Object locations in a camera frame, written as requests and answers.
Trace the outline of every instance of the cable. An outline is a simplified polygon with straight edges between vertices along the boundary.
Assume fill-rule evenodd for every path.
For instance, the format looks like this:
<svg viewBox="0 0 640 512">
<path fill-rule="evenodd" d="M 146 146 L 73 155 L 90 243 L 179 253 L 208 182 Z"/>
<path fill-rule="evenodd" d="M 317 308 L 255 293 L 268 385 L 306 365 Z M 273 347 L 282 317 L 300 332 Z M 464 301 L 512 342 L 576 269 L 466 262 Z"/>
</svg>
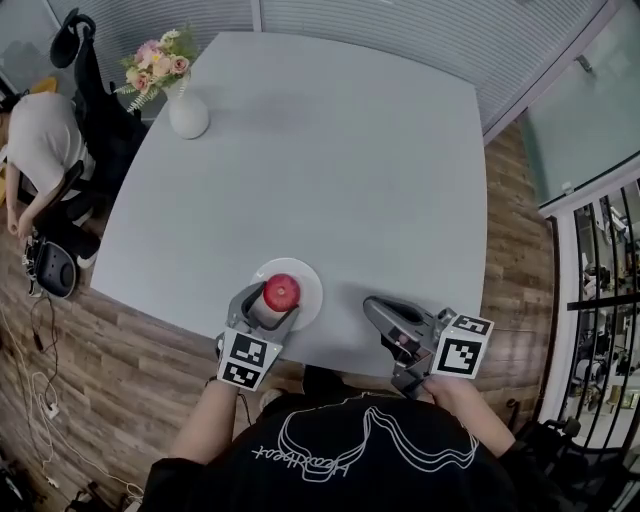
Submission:
<svg viewBox="0 0 640 512">
<path fill-rule="evenodd" d="M 57 348 L 55 347 L 55 343 L 57 343 L 57 338 L 55 338 L 55 335 L 54 335 L 54 341 L 52 341 L 53 347 L 54 347 L 54 349 L 56 351 L 56 373 L 53 375 L 53 377 L 47 378 L 47 376 L 44 373 L 35 372 L 35 373 L 33 373 L 31 375 L 31 378 L 29 378 L 29 373 L 27 371 L 27 365 L 26 365 L 26 363 L 24 361 L 24 355 L 22 354 L 22 351 L 20 350 L 18 342 L 16 341 L 15 337 L 13 336 L 13 332 L 11 331 L 11 328 L 9 327 L 9 323 L 7 322 L 7 317 L 6 317 L 5 313 L 4 313 L 4 304 L 2 306 L 3 307 L 0 308 L 0 312 L 2 312 L 2 318 L 4 320 L 4 325 L 6 326 L 7 332 L 9 333 L 9 336 L 11 337 L 11 341 L 13 342 L 15 350 L 20 355 L 20 361 L 22 363 L 22 370 L 24 371 L 24 374 L 27 377 L 27 383 L 29 384 L 29 407 L 28 407 L 29 410 L 25 411 L 25 412 L 27 413 L 27 417 L 28 418 L 33 419 L 33 402 L 35 400 L 36 404 L 38 405 L 38 410 L 40 411 L 40 416 L 42 418 L 42 424 L 44 425 L 44 428 L 45 428 L 45 430 L 47 432 L 47 439 L 44 439 L 42 437 L 42 435 L 40 434 L 40 432 L 38 432 L 38 437 L 40 438 L 40 440 L 45 445 L 47 445 L 47 447 L 51 450 L 48 459 L 47 460 L 42 459 L 42 472 L 46 476 L 46 465 L 53 460 L 53 455 L 55 453 L 54 452 L 54 448 L 53 448 L 53 438 L 51 436 L 51 430 L 50 430 L 50 428 L 51 428 L 51 429 L 54 430 L 54 432 L 56 432 L 58 434 L 58 436 L 60 436 L 60 439 L 67 446 L 67 448 L 69 448 L 69 450 L 71 450 L 73 453 L 75 453 L 82 461 L 84 461 L 86 464 L 89 464 L 90 466 L 96 468 L 98 471 L 100 471 L 100 473 L 102 473 L 107 478 L 111 478 L 112 480 L 115 480 L 116 482 L 120 482 L 120 483 L 124 484 L 126 486 L 127 492 L 129 493 L 129 496 L 132 499 L 140 502 L 142 500 L 142 498 L 143 498 L 143 495 L 144 495 L 144 491 L 142 490 L 141 487 L 139 487 L 138 485 L 133 484 L 131 482 L 126 482 L 126 481 L 122 480 L 121 478 L 118 478 L 118 477 L 115 477 L 115 476 L 109 474 L 107 471 L 102 469 L 96 463 L 94 463 L 94 462 L 90 461 L 89 459 L 85 458 L 78 450 L 76 450 L 73 446 L 71 446 L 67 442 L 67 440 L 62 435 L 62 433 L 58 430 L 58 428 L 55 426 L 55 424 L 47 417 L 46 411 L 51 410 L 51 406 L 47 403 L 47 401 L 45 399 L 45 394 L 49 389 L 51 389 L 51 391 L 53 391 L 53 394 L 54 394 L 54 401 L 52 402 L 52 405 L 55 405 L 56 407 L 58 407 L 58 393 L 56 391 L 56 388 L 52 384 L 53 378 L 57 375 L 57 369 L 58 369 Z M 53 331 L 53 320 L 54 320 L 54 318 L 52 316 L 52 332 L 54 332 Z M 44 379 L 47 380 L 47 387 L 45 388 L 45 394 L 42 394 L 42 393 L 36 394 L 36 392 L 35 392 L 35 389 L 36 389 L 36 377 L 38 377 L 38 376 L 42 376 Z"/>
<path fill-rule="evenodd" d="M 253 425 L 251 423 L 251 415 L 249 414 L 249 404 L 247 403 L 247 397 L 244 396 L 244 393 L 238 393 L 238 396 L 242 399 L 242 403 L 244 404 L 244 412 L 247 413 L 247 422 L 249 425 Z"/>
<path fill-rule="evenodd" d="M 24 404 L 24 411 L 27 417 L 27 427 L 29 427 L 29 437 L 31 438 L 31 442 L 33 443 L 33 448 L 36 450 L 36 455 L 39 459 L 42 459 L 42 455 L 40 454 L 40 450 L 38 450 L 38 445 L 36 444 L 36 440 L 33 437 L 33 428 L 31 428 L 31 417 L 27 414 L 29 406 L 27 405 L 27 392 L 24 390 L 24 382 L 22 381 L 22 372 L 20 371 L 20 366 L 18 365 L 18 357 L 13 352 L 13 362 L 16 365 L 16 372 L 18 375 L 18 379 L 20 380 L 20 389 L 22 390 L 22 403 Z"/>
<path fill-rule="evenodd" d="M 42 301 L 47 301 L 49 304 L 49 310 L 51 311 L 51 344 L 49 346 L 47 346 L 46 349 L 42 348 L 42 342 L 40 341 L 40 327 L 42 326 L 42 317 L 40 317 L 40 322 L 38 323 L 38 327 L 36 328 L 35 323 L 33 321 L 33 312 L 35 311 L 36 307 L 38 306 L 38 304 L 40 304 Z M 29 312 L 29 317 L 31 319 L 31 330 L 33 331 L 33 340 L 36 343 L 38 350 L 40 350 L 40 352 L 44 353 L 47 350 L 49 350 L 51 347 L 53 347 L 54 353 L 55 353 L 55 368 L 54 368 L 54 372 L 53 375 L 51 376 L 51 378 L 47 381 L 47 387 L 44 390 L 44 399 L 45 402 L 47 403 L 47 406 L 49 407 L 49 409 L 51 409 L 51 404 L 47 401 L 47 393 L 49 392 L 49 389 L 51 388 L 51 383 L 53 382 L 53 380 L 56 378 L 56 376 L 58 375 L 58 347 L 57 347 L 57 343 L 58 343 L 58 332 L 56 331 L 56 314 L 55 314 L 55 310 L 53 309 L 53 303 L 51 302 L 51 297 L 49 297 L 49 295 L 45 295 L 44 297 L 41 297 L 40 299 L 38 299 L 36 302 L 33 303 L 33 306 L 31 306 L 31 310 Z"/>
</svg>

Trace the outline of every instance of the white shirt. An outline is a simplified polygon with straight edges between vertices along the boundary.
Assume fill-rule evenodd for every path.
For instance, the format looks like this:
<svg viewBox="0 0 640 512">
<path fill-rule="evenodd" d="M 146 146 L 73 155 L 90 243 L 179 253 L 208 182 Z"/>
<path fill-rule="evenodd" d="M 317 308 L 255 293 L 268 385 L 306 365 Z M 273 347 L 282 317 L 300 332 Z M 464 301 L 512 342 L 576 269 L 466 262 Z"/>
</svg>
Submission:
<svg viewBox="0 0 640 512">
<path fill-rule="evenodd" d="M 44 195 L 60 185 L 64 174 L 78 160 L 84 162 L 84 180 L 91 178 L 95 168 L 71 101 L 52 92 L 30 94 L 13 107 L 7 158 Z M 69 192 L 64 199 L 77 194 Z"/>
</svg>

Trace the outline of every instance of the floor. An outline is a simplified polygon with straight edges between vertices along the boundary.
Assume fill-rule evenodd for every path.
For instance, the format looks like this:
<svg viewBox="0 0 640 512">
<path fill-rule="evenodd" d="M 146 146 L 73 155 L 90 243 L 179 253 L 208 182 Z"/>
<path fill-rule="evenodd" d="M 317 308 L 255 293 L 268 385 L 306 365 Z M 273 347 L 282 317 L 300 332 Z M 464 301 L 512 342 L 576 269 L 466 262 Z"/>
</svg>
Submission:
<svg viewBox="0 0 640 512">
<path fill-rule="evenodd" d="M 531 415 L 544 369 L 552 312 L 553 249 L 550 229 L 537 214 L 525 163 L 522 137 L 510 126 L 486 148 L 488 242 L 482 316 L 495 330 L 476 385 L 506 421 L 509 398 L 522 403 L 519 422 Z M 54 371 L 53 350 L 39 353 L 34 345 L 27 281 L 20 265 L 22 249 L 6 230 L 0 211 L 0 305 L 25 354 L 29 373 Z M 116 304 L 88 288 L 89 274 L 71 300 L 54 303 L 59 354 L 55 388 L 60 414 L 52 432 L 55 455 L 46 475 L 41 460 L 51 453 L 42 421 L 34 412 L 31 440 L 16 351 L 0 317 L 0 446 L 29 471 L 34 488 L 46 497 L 41 510 L 59 511 L 90 480 L 110 502 L 125 486 L 105 477 L 90 459 L 118 478 L 144 485 L 150 465 L 162 457 L 176 435 L 206 379 L 215 371 L 211 340 L 178 330 Z M 43 345 L 50 343 L 46 303 L 35 311 Z M 299 388 L 301 368 L 280 362 L 268 386 Z M 345 381 L 366 387 L 388 383 L 358 376 Z M 36 391 L 44 388 L 36 376 Z M 27 380 L 22 379 L 27 387 Z M 248 394 L 251 416 L 258 396 Z M 236 431 L 247 426 L 238 402 Z"/>
</svg>

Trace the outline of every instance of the black t-shirt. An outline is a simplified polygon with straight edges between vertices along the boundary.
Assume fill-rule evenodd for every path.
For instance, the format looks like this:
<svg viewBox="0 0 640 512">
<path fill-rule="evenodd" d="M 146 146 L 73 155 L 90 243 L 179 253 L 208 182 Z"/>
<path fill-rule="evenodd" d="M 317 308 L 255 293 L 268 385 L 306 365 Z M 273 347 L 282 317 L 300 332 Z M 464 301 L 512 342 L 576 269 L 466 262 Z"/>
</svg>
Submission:
<svg viewBox="0 0 640 512">
<path fill-rule="evenodd" d="M 363 394 L 263 419 L 207 466 L 157 462 L 141 511 L 405 507 L 570 510 L 523 454 L 498 461 L 445 410 Z"/>
</svg>

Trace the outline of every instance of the white cable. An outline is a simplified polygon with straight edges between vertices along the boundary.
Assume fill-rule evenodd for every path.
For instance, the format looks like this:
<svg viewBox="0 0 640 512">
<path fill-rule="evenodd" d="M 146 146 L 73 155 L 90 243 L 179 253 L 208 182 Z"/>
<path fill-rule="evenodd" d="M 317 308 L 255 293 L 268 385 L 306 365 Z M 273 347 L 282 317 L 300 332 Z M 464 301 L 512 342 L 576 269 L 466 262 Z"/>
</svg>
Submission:
<svg viewBox="0 0 640 512">
<path fill-rule="evenodd" d="M 4 320 L 4 325 L 7 328 L 7 332 L 9 333 L 9 336 L 11 337 L 11 341 L 13 341 L 13 346 L 15 347 L 16 352 L 18 352 L 18 355 L 20 356 L 20 361 L 22 363 L 22 370 L 25 374 L 25 377 L 27 378 L 27 386 L 29 387 L 29 410 L 25 412 L 29 415 L 29 420 L 33 421 L 33 401 L 35 400 L 36 404 L 38 405 L 38 409 L 40 410 L 40 416 L 42 417 L 42 424 L 44 425 L 44 428 L 47 431 L 47 439 L 44 439 L 42 437 L 42 434 L 40 434 L 39 431 L 37 432 L 40 440 L 51 450 L 49 457 L 46 460 L 42 460 L 42 473 L 46 477 L 46 465 L 53 460 L 53 455 L 55 453 L 53 448 L 53 439 L 51 436 L 51 431 L 49 430 L 49 427 L 51 427 L 60 436 L 60 439 L 62 439 L 62 442 L 67 446 L 67 448 L 69 448 L 73 453 L 75 453 L 82 461 L 96 468 L 98 471 L 100 471 L 100 473 L 102 473 L 107 478 L 111 478 L 116 482 L 120 482 L 121 484 L 124 484 L 126 486 L 127 492 L 129 493 L 129 496 L 135 501 L 138 501 L 138 502 L 141 501 L 144 494 L 144 491 L 142 490 L 142 488 L 140 488 L 136 484 L 133 484 L 131 482 L 125 482 L 124 480 L 109 474 L 107 471 L 102 469 L 96 463 L 84 457 L 78 450 L 76 450 L 73 446 L 71 446 L 67 442 L 67 440 L 62 435 L 62 433 L 58 430 L 58 428 L 54 425 L 54 423 L 47 417 L 46 411 L 48 410 L 48 407 L 47 407 L 47 401 L 45 400 L 44 393 L 36 394 L 36 377 L 41 375 L 46 380 L 48 387 L 53 390 L 53 394 L 55 397 L 53 401 L 53 405 L 55 405 L 56 407 L 58 407 L 58 393 L 56 389 L 53 387 L 53 385 L 49 383 L 49 379 L 44 373 L 35 372 L 31 375 L 31 378 L 29 378 L 29 372 L 27 371 L 27 365 L 24 361 L 22 350 L 20 350 L 20 346 L 18 345 L 18 342 L 13 336 L 11 327 L 9 327 L 9 323 L 7 322 L 7 317 L 4 314 L 4 304 L 2 306 L 3 307 L 0 308 L 0 312 L 2 312 L 2 319 Z"/>
</svg>

